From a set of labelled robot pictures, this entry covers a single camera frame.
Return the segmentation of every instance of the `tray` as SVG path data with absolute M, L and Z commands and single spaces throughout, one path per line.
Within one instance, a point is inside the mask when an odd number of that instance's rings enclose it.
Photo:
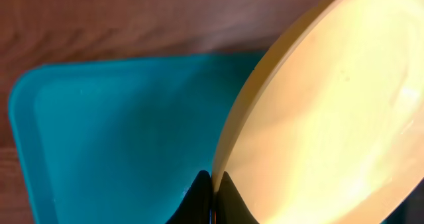
M 264 52 L 53 64 L 9 118 L 38 224 L 164 223 Z

